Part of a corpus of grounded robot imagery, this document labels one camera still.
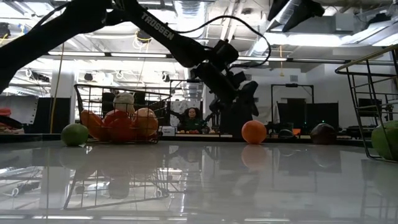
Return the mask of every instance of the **person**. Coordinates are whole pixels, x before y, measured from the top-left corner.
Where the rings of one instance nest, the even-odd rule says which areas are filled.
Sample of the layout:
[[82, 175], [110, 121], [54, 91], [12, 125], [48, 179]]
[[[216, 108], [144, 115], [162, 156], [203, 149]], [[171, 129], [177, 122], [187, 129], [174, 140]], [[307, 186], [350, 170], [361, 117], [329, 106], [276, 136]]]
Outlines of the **person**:
[[206, 123], [200, 118], [200, 110], [198, 108], [188, 108], [182, 114], [170, 110], [170, 114], [176, 116], [178, 120], [180, 120], [177, 126], [179, 131], [197, 130], [201, 133], [202, 129], [206, 127]]

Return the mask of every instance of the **orange ball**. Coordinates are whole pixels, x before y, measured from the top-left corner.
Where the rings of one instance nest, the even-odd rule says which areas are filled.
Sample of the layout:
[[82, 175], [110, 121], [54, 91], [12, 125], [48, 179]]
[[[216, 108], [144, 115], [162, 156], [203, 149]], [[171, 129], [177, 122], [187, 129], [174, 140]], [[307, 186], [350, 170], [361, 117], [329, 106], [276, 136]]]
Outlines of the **orange ball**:
[[241, 154], [243, 164], [252, 171], [264, 170], [267, 152], [260, 145], [247, 145]]
[[138, 129], [142, 136], [151, 136], [159, 128], [155, 113], [149, 108], [141, 108], [134, 113], [133, 126]]
[[260, 121], [248, 121], [242, 127], [242, 137], [249, 144], [260, 144], [267, 137], [267, 129]]

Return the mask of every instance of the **reflective floor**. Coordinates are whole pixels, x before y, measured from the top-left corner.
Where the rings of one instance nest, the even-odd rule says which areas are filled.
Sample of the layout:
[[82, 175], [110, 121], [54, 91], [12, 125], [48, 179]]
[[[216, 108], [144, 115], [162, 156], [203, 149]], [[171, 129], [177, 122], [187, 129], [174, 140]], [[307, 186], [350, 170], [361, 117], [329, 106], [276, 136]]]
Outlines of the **reflective floor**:
[[358, 147], [0, 148], [2, 224], [397, 223], [398, 165], [370, 161]]

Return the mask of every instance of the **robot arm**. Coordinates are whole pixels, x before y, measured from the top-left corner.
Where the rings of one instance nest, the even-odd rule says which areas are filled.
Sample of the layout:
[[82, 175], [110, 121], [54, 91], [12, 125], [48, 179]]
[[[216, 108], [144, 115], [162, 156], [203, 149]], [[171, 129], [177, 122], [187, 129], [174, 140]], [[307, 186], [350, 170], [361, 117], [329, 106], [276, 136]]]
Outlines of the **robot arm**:
[[223, 103], [231, 104], [240, 96], [234, 80], [222, 74], [238, 58], [238, 52], [227, 41], [220, 40], [214, 48], [208, 50], [195, 40], [170, 29], [136, 0], [115, 1], [117, 9], [107, 13], [106, 9], [112, 7], [110, 0], [74, 0], [61, 16], [1, 47], [0, 93], [8, 86], [18, 69], [73, 36], [130, 21], [168, 48], [182, 66], [196, 66], [192, 73]]

